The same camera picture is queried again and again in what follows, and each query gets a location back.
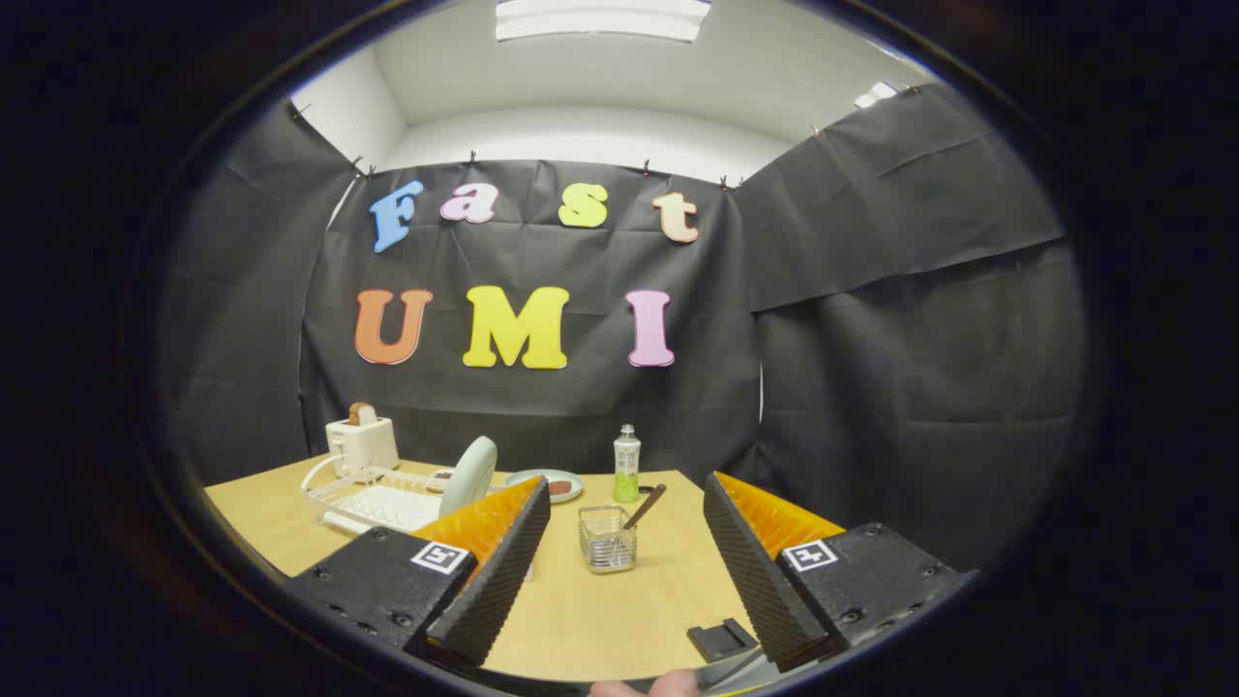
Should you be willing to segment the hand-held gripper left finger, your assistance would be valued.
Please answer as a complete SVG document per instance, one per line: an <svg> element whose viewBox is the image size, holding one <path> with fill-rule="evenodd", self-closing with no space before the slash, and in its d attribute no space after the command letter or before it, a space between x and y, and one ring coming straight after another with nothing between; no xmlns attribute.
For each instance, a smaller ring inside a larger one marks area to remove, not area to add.
<svg viewBox="0 0 1239 697"><path fill-rule="evenodd" d="M535 475L413 534L370 527L287 586L346 631L479 667L522 591L550 513L549 482Z"/></svg>

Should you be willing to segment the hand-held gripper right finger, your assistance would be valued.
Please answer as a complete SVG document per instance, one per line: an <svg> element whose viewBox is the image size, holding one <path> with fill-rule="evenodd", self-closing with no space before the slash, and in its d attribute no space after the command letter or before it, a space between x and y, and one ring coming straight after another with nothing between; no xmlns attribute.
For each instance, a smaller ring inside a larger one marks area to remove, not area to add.
<svg viewBox="0 0 1239 697"><path fill-rule="evenodd" d="M779 671L892 634L978 572L952 568L880 522L843 529L721 470L704 516L766 657Z"/></svg>

